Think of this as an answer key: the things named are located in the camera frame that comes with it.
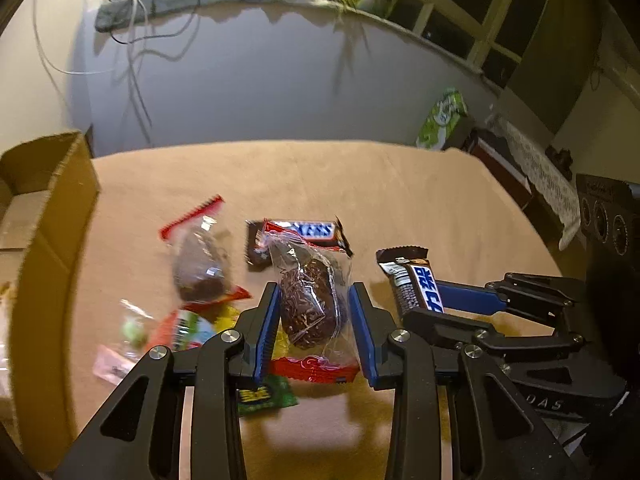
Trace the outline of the pink candy packet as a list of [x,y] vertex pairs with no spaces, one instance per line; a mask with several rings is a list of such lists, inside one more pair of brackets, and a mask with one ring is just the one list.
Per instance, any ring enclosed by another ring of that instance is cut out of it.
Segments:
[[97,378],[118,386],[133,368],[134,361],[103,344],[98,345],[92,367],[93,375]]

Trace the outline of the small green ball candy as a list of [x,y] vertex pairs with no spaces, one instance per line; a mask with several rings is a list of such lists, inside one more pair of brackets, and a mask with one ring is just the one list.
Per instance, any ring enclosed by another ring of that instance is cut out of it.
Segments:
[[127,299],[120,300],[119,307],[122,309],[119,349],[125,358],[137,361],[144,355],[155,320],[152,315]]

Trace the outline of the lace covered side table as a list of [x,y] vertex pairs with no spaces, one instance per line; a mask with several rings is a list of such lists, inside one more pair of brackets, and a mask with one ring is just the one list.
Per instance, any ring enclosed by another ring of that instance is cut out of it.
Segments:
[[498,136],[506,139],[515,162],[560,220],[562,235],[558,241],[558,248],[560,252],[564,252],[580,227],[580,207],[574,185],[552,164],[535,141],[529,139],[506,118],[493,114],[487,119],[487,125]]

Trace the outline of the green snack bag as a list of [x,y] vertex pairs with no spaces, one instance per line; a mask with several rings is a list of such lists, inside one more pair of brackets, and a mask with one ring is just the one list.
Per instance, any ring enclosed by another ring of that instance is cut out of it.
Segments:
[[442,150],[460,120],[468,117],[469,110],[462,93],[456,88],[446,89],[427,114],[416,137],[416,147],[427,151]]

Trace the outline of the cardboard box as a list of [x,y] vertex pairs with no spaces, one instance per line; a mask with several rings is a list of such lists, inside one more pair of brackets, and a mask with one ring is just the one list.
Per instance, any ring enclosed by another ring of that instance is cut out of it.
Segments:
[[1,423],[43,472],[58,466],[73,441],[67,310],[99,190],[78,131],[1,156]]

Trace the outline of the red green jelly cup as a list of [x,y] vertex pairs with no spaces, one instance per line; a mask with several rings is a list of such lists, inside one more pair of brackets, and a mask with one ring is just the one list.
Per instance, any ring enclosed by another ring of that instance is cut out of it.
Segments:
[[205,315],[173,310],[155,324],[145,349],[165,346],[171,351],[184,351],[201,347],[213,336],[233,328],[239,315],[239,310],[230,304],[213,307]]

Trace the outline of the chocolate cake red-edged bag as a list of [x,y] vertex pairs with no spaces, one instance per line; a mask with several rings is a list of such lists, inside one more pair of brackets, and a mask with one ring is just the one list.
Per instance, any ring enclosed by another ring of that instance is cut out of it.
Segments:
[[232,280],[222,208],[224,199],[214,195],[158,231],[171,251],[172,281],[183,309],[203,311],[252,296]]

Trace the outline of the Snickers bar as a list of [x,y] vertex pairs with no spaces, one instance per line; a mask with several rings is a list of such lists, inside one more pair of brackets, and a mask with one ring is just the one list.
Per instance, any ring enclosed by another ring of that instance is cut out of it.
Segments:
[[271,266],[269,242],[276,236],[285,236],[288,240],[303,242],[322,249],[341,250],[349,257],[354,254],[339,218],[322,221],[250,220],[246,222],[246,226],[246,261],[258,270]]

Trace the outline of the yellow candy packet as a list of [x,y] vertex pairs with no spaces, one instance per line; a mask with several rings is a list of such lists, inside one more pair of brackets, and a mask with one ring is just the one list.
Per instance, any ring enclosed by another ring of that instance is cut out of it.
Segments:
[[284,336],[277,336],[274,358],[269,363],[267,374],[257,386],[248,389],[239,389],[236,392],[238,412],[241,417],[250,416],[259,412],[277,411],[282,408],[292,408],[298,404],[290,380],[282,374],[281,360],[288,345],[284,342]]

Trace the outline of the grey windowsill cushion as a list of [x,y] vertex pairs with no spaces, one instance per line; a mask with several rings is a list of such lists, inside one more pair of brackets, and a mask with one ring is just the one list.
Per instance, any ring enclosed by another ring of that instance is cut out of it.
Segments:
[[[363,46],[367,53],[371,52],[366,35],[366,28],[371,26],[396,37],[404,44],[415,44],[439,56],[448,64],[456,64],[477,76],[483,73],[463,58],[416,36],[408,29],[377,15],[329,0],[113,0],[102,3],[96,10],[92,52],[95,55],[100,54],[107,44],[124,49],[138,46],[141,54],[149,53],[176,62],[183,58],[198,36],[202,16],[222,23],[229,18],[235,18],[244,9],[253,8],[262,9],[272,24],[276,24],[287,13],[298,14],[317,26],[331,24],[333,31],[341,34],[343,38],[340,51],[341,67],[352,66],[356,47]],[[180,16],[186,20],[181,28],[169,34],[145,32],[131,41],[118,39],[113,35],[118,30],[134,30],[137,24],[162,24],[170,18]]]

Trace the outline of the dark chocolate bar blue label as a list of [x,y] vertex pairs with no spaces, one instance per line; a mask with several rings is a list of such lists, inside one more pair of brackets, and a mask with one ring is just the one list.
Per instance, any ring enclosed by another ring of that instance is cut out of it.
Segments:
[[442,297],[422,246],[379,249],[376,263],[392,286],[398,314],[403,318],[413,310],[444,313]]

